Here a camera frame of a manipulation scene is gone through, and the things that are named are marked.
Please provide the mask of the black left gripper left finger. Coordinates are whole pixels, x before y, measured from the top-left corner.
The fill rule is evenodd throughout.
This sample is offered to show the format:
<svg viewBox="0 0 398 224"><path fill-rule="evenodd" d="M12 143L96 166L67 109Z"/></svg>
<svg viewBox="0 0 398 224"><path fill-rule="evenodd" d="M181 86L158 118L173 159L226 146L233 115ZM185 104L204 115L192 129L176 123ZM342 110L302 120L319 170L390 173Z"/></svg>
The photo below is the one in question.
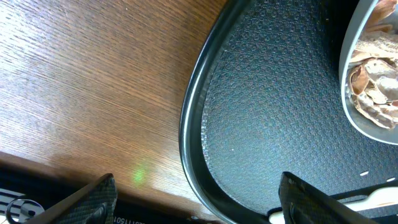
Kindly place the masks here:
<svg viewBox="0 0 398 224"><path fill-rule="evenodd" d="M27 221L27 224L112 224L118 190L108 173Z"/></svg>

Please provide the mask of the grey plate with food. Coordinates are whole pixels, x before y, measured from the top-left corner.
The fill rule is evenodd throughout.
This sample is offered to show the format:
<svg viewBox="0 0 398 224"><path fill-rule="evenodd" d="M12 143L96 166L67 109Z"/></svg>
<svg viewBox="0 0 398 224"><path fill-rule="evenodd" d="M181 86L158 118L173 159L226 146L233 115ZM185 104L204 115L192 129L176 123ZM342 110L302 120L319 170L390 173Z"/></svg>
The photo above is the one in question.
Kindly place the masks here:
<svg viewBox="0 0 398 224"><path fill-rule="evenodd" d="M397 0L358 2L341 47L341 99L365 136L397 144Z"/></svg>

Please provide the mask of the white plastic fork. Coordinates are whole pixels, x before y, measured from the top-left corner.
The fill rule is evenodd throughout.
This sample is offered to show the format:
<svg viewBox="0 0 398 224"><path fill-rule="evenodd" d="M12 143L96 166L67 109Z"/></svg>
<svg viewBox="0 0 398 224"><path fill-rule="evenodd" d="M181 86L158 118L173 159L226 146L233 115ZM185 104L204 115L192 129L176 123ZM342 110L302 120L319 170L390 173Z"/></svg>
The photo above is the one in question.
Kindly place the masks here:
<svg viewBox="0 0 398 224"><path fill-rule="evenodd" d="M397 204L397 187L383 187L374 190L369 196L362 200L343 203L355 212L370 210L373 208L388 207ZM272 213L269 217L271 224L283 224L283 211Z"/></svg>

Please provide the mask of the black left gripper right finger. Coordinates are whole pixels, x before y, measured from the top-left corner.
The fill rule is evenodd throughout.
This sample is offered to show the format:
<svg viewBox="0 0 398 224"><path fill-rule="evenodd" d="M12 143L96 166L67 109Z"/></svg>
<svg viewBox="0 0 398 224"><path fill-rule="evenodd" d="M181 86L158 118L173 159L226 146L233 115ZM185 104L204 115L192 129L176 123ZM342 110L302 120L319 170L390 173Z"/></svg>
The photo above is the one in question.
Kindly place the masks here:
<svg viewBox="0 0 398 224"><path fill-rule="evenodd" d="M283 172L279 198L286 224L377 224L290 172Z"/></svg>

